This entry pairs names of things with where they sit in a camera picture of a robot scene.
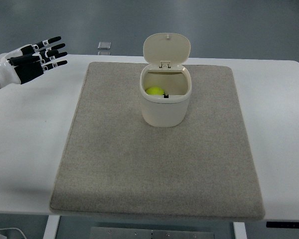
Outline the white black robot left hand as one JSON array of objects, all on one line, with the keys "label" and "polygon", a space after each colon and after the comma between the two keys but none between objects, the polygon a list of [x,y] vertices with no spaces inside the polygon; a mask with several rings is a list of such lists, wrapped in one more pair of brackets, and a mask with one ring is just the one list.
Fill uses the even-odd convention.
[{"label": "white black robot left hand", "polygon": [[67,60],[57,62],[67,52],[59,52],[65,47],[58,43],[60,36],[28,44],[14,51],[0,55],[0,89],[9,84],[25,84],[46,71],[67,64]]}]

